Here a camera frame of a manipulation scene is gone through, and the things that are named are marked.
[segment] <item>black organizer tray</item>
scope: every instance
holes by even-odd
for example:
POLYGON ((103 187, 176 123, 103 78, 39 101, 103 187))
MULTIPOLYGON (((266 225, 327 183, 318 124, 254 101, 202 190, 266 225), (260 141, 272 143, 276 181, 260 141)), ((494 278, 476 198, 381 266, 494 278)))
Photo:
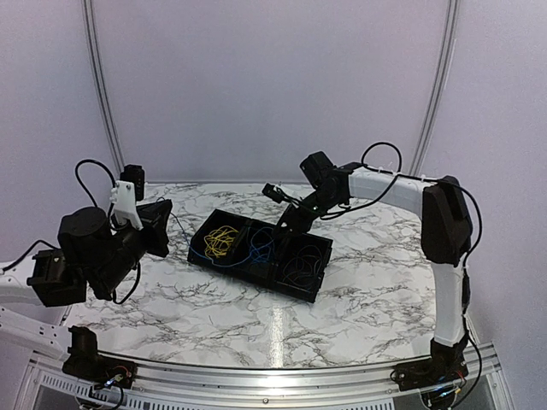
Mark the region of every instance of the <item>black organizer tray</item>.
POLYGON ((188 261, 306 302, 314 302, 323 282, 326 264, 331 258, 332 239, 307 233, 276 239, 270 255, 263 252, 261 261, 251 259, 251 239, 255 248, 259 248, 272 241, 270 234, 273 228, 274 225, 261 220, 216 209, 192 237, 188 261), (231 226, 238 230, 238 234, 226 256, 212 261, 205 256, 204 237, 221 226, 231 226))

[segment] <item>white marble surface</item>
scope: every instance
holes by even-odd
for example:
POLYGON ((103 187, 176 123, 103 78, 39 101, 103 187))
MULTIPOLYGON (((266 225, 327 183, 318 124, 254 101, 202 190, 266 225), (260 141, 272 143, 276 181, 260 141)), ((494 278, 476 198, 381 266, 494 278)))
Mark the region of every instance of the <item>white marble surface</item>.
MULTIPOLYGON (((148 184, 146 202, 173 200, 192 234, 215 208, 275 223, 286 204, 261 190, 262 184, 148 184)), ((170 255, 142 259, 134 296, 117 306, 90 291, 66 324, 89 326, 101 350, 208 366, 345 366, 427 354, 435 300, 420 227, 415 215, 382 204, 316 221, 311 233, 334 244, 310 304, 190 265, 170 219, 170 255)), ((134 272, 120 296, 133 280, 134 272)))

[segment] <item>marble table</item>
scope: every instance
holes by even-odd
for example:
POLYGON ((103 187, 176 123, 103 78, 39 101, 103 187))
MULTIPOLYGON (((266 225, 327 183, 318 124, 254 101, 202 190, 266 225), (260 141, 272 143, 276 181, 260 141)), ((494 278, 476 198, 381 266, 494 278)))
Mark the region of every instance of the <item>marble table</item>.
MULTIPOLYGON (((261 190, 262 184, 148 184, 144 202, 171 199, 192 234, 215 208, 275 223, 286 204, 261 190)), ((89 292, 65 324, 95 331, 101 350, 205 366, 348 366, 427 354, 435 298, 420 230, 415 215, 383 204, 316 221, 311 233, 334 243, 311 304, 189 264, 181 229, 170 219, 170 254, 142 259, 133 297, 117 306, 89 292)), ((118 295, 134 279, 132 272, 118 295)))

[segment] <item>white wall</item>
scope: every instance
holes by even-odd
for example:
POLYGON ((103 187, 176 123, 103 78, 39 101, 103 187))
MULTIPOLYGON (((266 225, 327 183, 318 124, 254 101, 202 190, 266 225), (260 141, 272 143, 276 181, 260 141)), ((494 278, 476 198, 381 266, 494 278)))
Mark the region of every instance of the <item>white wall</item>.
POLYGON ((544 408, 547 367, 547 3, 462 2, 456 52, 423 171, 475 193, 472 319, 518 409, 544 408))
MULTIPOLYGON (((79 2, 0 1, 0 16, 0 261, 7 261, 37 238, 56 243, 61 217, 89 204, 74 178, 78 160, 112 161, 79 2)), ((82 177, 105 203, 102 171, 82 168, 82 177)), ((15 309, 59 319, 59 309, 15 309)), ((30 353, 0 341, 2 409, 13 408, 30 353)))
POLYGON ((316 150, 345 163, 388 139, 409 165, 447 4, 97 2, 124 155, 150 180, 289 181, 316 150))

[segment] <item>yellow cable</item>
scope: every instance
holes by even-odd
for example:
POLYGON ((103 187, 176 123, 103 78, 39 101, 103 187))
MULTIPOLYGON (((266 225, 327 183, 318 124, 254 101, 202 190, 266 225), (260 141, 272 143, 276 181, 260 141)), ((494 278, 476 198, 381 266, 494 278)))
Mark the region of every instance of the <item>yellow cable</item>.
POLYGON ((219 259, 226 256, 232 247, 238 230, 231 226, 224 225, 209 232, 203 240, 205 241, 205 255, 211 259, 219 259))

